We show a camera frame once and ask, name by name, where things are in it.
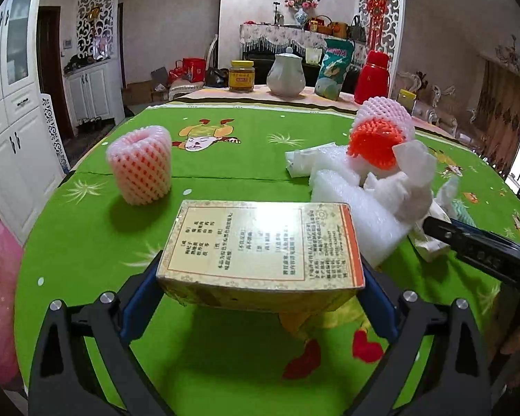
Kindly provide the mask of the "white foam wrap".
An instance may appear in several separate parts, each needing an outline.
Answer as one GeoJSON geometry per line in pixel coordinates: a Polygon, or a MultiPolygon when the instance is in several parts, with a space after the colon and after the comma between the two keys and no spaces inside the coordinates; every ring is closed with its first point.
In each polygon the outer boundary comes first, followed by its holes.
{"type": "Polygon", "coordinates": [[[437,167],[437,159],[418,140],[392,147],[397,172],[377,177],[369,173],[363,189],[375,197],[383,208],[389,210],[398,221],[410,227],[408,238],[416,252],[426,262],[445,253],[449,247],[442,241],[425,234],[422,225],[426,217],[450,223],[458,217],[453,200],[458,190],[458,177],[451,176],[438,190],[432,192],[431,183],[437,167]]]}

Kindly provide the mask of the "red chinese knot ornament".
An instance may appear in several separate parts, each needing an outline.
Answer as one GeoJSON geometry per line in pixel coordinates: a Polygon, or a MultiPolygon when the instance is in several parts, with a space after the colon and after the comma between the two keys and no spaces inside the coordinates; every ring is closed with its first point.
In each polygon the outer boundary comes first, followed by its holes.
{"type": "Polygon", "coordinates": [[[387,5],[388,0],[366,0],[365,9],[369,19],[367,47],[370,51],[380,46],[387,5]]]}

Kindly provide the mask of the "red thermos flask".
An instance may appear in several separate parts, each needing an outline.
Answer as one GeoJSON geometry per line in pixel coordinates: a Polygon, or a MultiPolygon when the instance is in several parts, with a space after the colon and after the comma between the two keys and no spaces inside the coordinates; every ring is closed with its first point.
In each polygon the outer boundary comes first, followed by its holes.
{"type": "Polygon", "coordinates": [[[354,101],[363,104],[373,97],[387,97],[389,92],[389,57],[380,51],[371,50],[366,57],[355,87],[354,101]]]}

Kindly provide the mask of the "white shoe cabinet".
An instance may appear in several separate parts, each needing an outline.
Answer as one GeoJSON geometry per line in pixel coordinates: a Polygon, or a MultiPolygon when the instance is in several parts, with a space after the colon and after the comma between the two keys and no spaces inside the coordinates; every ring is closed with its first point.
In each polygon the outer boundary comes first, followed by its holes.
{"type": "Polygon", "coordinates": [[[119,61],[102,60],[63,77],[66,103],[74,127],[102,118],[119,125],[125,119],[119,61]]]}

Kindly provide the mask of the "green snack bag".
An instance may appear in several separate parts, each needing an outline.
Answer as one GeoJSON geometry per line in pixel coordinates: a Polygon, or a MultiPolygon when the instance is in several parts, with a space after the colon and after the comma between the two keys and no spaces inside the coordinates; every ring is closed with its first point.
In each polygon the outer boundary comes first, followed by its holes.
{"type": "Polygon", "coordinates": [[[355,45],[341,38],[327,38],[314,93],[337,101],[351,67],[355,45]]]}

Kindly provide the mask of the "white chair with bags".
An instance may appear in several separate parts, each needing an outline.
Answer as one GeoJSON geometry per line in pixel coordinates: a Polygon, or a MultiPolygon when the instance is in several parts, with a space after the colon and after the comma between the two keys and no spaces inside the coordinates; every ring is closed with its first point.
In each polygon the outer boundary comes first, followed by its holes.
{"type": "Polygon", "coordinates": [[[174,68],[168,71],[169,102],[203,88],[207,70],[215,56],[218,39],[219,36],[215,35],[203,58],[186,57],[175,62],[174,68]]]}

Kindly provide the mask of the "white L-shaped foam block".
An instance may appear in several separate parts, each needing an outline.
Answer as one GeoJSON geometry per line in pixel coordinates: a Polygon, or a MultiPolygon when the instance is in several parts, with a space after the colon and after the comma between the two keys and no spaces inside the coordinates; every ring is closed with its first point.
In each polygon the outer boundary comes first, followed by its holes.
{"type": "Polygon", "coordinates": [[[337,172],[317,170],[310,176],[313,202],[344,203],[349,206],[359,250],[368,263],[381,265],[404,241],[412,225],[396,219],[359,186],[351,186],[337,172]]]}

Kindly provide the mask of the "lace covered black piano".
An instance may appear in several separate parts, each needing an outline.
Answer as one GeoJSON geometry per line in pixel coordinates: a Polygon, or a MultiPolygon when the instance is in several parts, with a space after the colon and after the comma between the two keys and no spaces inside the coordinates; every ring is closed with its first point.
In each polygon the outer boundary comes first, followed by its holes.
{"type": "Polygon", "coordinates": [[[363,43],[343,40],[296,27],[277,25],[240,25],[239,46],[242,59],[251,60],[255,69],[255,83],[265,85],[268,73],[274,63],[276,54],[283,54],[288,48],[301,58],[306,86],[314,87],[320,70],[321,59],[311,59],[312,49],[327,49],[327,41],[345,41],[353,47],[350,70],[343,84],[343,92],[352,94],[366,59],[366,48],[363,43]]]}

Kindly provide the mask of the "white ceramic teapot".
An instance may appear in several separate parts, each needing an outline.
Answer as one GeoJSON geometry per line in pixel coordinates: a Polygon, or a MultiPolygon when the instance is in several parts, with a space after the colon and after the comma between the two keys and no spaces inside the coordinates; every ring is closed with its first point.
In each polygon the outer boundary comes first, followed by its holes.
{"type": "Polygon", "coordinates": [[[302,59],[287,47],[284,53],[276,54],[268,73],[267,86],[278,97],[295,98],[305,87],[302,59]]]}

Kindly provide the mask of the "yellow cardboard medicine box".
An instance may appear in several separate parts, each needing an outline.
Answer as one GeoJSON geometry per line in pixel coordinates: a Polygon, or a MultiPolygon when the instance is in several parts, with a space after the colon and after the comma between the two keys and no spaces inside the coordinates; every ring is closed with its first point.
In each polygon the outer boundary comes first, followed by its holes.
{"type": "Polygon", "coordinates": [[[364,287],[342,203],[186,200],[157,279],[177,302],[276,314],[334,311],[364,287]]]}

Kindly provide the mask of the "pink lined trash bin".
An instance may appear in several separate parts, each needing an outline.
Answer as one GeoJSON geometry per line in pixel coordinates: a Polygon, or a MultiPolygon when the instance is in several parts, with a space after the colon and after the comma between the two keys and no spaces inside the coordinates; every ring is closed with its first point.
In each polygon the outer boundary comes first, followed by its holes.
{"type": "Polygon", "coordinates": [[[23,249],[0,221],[0,384],[18,374],[14,337],[15,295],[23,249]]]}

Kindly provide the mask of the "white tall cabinet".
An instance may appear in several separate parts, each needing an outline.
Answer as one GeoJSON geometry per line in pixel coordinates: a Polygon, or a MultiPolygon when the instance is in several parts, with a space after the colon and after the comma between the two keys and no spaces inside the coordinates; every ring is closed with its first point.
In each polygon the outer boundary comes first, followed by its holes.
{"type": "Polygon", "coordinates": [[[63,179],[38,81],[39,1],[0,5],[0,219],[20,243],[63,179]]]}

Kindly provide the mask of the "pink foam fruit net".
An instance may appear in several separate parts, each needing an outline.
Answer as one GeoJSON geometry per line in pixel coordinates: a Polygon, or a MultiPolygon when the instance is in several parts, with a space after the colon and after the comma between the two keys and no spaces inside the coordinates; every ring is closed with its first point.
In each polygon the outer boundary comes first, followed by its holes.
{"type": "Polygon", "coordinates": [[[142,206],[166,196],[172,185],[172,139],[164,127],[131,131],[107,147],[106,160],[121,195],[142,206]]]}

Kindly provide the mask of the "pink flower vase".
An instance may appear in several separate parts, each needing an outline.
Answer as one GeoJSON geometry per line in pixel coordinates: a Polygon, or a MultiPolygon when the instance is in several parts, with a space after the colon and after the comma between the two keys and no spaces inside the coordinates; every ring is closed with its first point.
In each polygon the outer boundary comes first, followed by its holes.
{"type": "Polygon", "coordinates": [[[285,6],[294,11],[295,22],[300,27],[304,27],[309,18],[309,11],[316,9],[319,2],[320,0],[284,0],[285,6]]]}

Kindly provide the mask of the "small yellow lidded jar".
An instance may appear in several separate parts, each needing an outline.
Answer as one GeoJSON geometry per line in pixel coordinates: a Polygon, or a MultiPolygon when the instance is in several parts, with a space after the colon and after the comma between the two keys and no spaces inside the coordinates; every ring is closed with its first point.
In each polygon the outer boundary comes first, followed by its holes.
{"type": "Polygon", "coordinates": [[[397,94],[397,101],[411,113],[416,102],[417,96],[415,93],[407,89],[400,89],[397,94]]]}

